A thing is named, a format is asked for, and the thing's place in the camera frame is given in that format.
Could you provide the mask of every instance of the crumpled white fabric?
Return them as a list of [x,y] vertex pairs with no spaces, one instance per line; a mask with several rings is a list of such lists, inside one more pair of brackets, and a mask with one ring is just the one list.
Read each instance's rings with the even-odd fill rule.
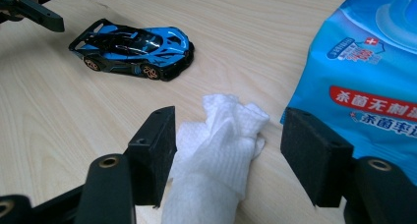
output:
[[233,223],[250,162],[264,147],[258,133],[269,115],[256,104],[213,94],[203,106],[206,121],[183,123],[178,131],[162,224]]

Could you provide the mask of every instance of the black tire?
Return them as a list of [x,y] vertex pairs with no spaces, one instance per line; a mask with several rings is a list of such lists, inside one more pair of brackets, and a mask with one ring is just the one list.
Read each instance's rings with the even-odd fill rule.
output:
[[84,63],[87,65],[87,67],[89,67],[90,69],[94,71],[98,71],[98,72],[101,71],[101,68],[100,68],[101,64],[91,59],[90,57],[84,57]]
[[150,64],[143,64],[141,66],[142,73],[150,80],[160,80],[159,70]]

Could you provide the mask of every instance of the toy car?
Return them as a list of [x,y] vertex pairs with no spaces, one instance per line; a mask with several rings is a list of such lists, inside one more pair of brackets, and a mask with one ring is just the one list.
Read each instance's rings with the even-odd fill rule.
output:
[[106,19],[87,28],[70,45],[94,71],[170,81],[194,59],[194,45],[179,28],[131,28]]

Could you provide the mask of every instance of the car wheel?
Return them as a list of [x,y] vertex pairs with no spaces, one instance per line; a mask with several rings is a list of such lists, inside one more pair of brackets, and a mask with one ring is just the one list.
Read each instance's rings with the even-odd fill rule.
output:
[[142,73],[147,76],[150,80],[159,80],[160,79],[160,72],[157,70],[156,67],[150,64],[144,64],[141,66]]
[[91,68],[94,71],[100,71],[100,64],[94,60],[92,60],[90,57],[84,57],[84,63],[87,65],[87,67]]

